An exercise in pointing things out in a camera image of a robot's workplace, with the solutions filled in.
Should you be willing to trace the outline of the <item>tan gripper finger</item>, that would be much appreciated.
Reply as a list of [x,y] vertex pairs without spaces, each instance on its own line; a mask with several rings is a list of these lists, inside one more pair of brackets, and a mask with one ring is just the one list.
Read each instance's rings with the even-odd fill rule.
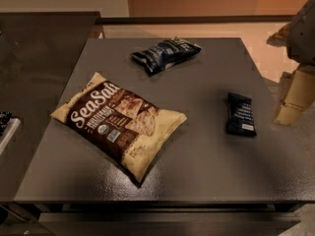
[[277,32],[270,35],[267,39],[267,43],[275,47],[284,47],[287,44],[289,32],[290,32],[290,23],[287,23],[282,28],[280,28]]
[[280,78],[274,121],[282,125],[296,123],[315,101],[315,66],[299,64],[293,73]]

